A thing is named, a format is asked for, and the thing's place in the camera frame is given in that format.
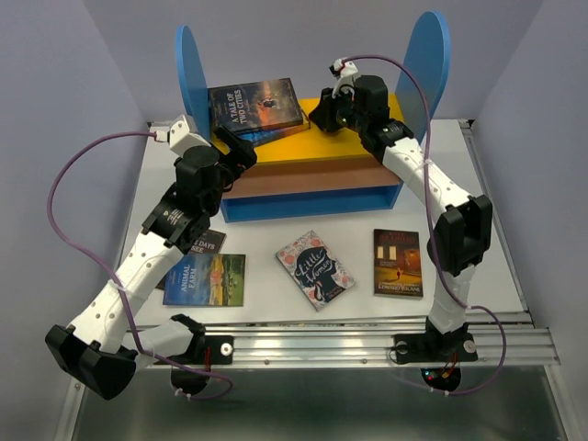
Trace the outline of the Jane Eyre blue book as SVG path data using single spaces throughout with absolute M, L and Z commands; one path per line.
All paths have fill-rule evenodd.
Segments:
M 260 130 L 252 133 L 241 134 L 240 138 L 249 141 L 254 147 L 259 147 L 273 141 L 278 141 L 289 136 L 301 133 L 311 127 L 309 122 L 297 126 L 274 129 L 274 130 Z

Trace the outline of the A Tale of Two Cities book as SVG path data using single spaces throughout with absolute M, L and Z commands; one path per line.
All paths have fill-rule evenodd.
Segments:
M 304 117 L 289 78 L 225 85 L 209 90 L 211 130 L 235 134 L 299 126 Z

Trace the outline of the Little Women book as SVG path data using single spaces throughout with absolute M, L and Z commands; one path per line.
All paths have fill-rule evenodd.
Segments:
M 276 258 L 316 311 L 326 308 L 356 284 L 315 231 L 308 231 L 279 249 Z

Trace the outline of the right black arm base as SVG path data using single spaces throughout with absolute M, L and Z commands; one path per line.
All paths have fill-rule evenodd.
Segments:
M 450 395 L 461 381 L 459 363 L 473 363 L 479 359 L 473 337 L 469 333 L 458 336 L 395 334 L 388 351 L 389 360 L 396 365 L 420 364 L 424 385 L 430 390 Z

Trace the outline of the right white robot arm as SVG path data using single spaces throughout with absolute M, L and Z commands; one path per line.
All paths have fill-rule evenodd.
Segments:
M 390 116 L 388 98 L 380 77 L 364 75 L 340 88 L 324 88 L 310 120 L 325 133 L 355 132 L 362 147 L 424 204 L 435 294 L 424 333 L 406 347 L 423 347 L 429 356 L 443 358 L 468 338 L 470 284 L 490 247 L 492 203 L 472 196 L 426 158 L 413 132 Z

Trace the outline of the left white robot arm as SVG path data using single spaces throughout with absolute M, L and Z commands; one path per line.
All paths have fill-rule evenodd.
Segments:
M 227 153 L 185 123 L 142 134 L 175 154 L 175 182 L 143 222 L 118 269 L 63 233 L 54 219 L 54 197 L 48 197 L 47 216 L 56 234 L 104 269 L 108 281 L 69 324 L 52 326 L 45 343 L 61 370 L 105 400 L 121 394 L 138 370 L 156 362 L 184 371 L 194 380 L 194 386 L 174 388 L 175 394 L 190 401 L 205 399 L 202 391 L 209 379 L 225 382 L 228 390 L 233 387 L 222 374 L 189 366 L 206 348 L 206 330 L 201 323 L 176 314 L 164 324 L 140 332 L 134 321 L 157 283 L 209 228 L 223 194 L 257 162 L 250 141 L 224 127 L 217 128 L 215 134 L 228 147 Z

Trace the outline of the blue and yellow wooden bookshelf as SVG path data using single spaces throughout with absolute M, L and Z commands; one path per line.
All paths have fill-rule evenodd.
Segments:
M 423 139 L 447 84 L 451 43 L 445 17 L 423 13 L 414 25 L 390 115 Z M 350 130 L 314 123 L 256 149 L 257 165 L 220 204 L 226 222 L 260 221 L 393 207 L 401 182 L 366 152 Z

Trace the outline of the dark Days to See book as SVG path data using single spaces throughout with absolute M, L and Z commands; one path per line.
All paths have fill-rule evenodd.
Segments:
M 199 277 L 207 269 L 199 269 L 200 263 L 209 264 L 208 258 L 196 257 L 196 254 L 218 254 L 224 244 L 226 235 L 223 232 L 207 230 L 204 232 L 182 259 L 156 285 L 160 290 L 171 290 L 172 287 L 181 288 L 184 291 L 196 288 Z

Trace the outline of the Animal Farm book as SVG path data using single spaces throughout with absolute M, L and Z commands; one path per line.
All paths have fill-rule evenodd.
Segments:
M 242 307 L 244 254 L 187 254 L 166 275 L 163 305 Z

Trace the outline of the Edward Rulane brown book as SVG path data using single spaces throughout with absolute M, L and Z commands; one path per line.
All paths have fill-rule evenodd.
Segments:
M 419 232 L 375 229 L 374 294 L 388 298 L 424 296 Z

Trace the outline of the aluminium rail frame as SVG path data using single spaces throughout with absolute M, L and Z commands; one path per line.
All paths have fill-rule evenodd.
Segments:
M 240 307 L 198 307 L 186 315 L 205 324 L 209 334 L 234 338 L 234 368 L 383 368 L 396 334 L 417 334 L 431 308 L 435 271 L 424 261 L 424 297 L 384 298 L 373 292 L 373 232 L 376 229 L 426 233 L 424 207 L 403 189 L 392 209 L 228 223 L 223 251 L 244 254 L 244 301 Z M 276 252 L 307 231 L 315 231 L 354 277 L 355 285 L 322 311 L 302 296 L 276 259 Z M 471 283 L 469 329 L 479 364 L 493 367 L 555 365 L 559 359 L 548 330 L 527 313 L 502 234 Z

